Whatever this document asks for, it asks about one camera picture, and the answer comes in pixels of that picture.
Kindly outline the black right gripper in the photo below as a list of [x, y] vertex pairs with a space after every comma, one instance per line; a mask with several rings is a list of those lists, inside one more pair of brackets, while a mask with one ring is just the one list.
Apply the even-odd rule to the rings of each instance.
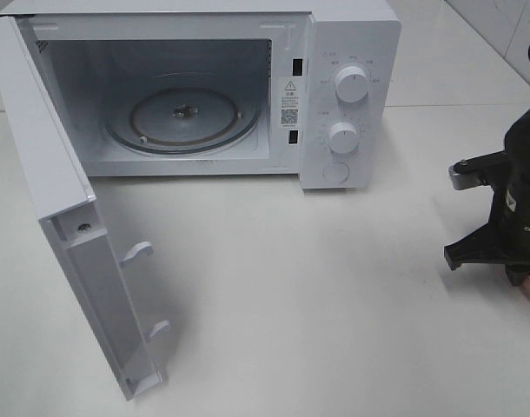
[[[530, 182], [491, 181], [489, 223], [443, 249], [451, 270], [464, 264], [530, 263]], [[530, 277], [530, 265], [506, 265], [513, 287]]]

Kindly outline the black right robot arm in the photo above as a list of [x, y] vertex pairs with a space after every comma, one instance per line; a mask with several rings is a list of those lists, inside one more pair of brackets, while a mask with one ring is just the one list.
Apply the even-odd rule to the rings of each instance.
[[530, 275], [530, 109], [505, 134], [502, 151], [461, 160], [448, 173], [456, 190], [494, 192], [487, 223], [444, 248], [448, 266], [502, 265], [518, 287]]

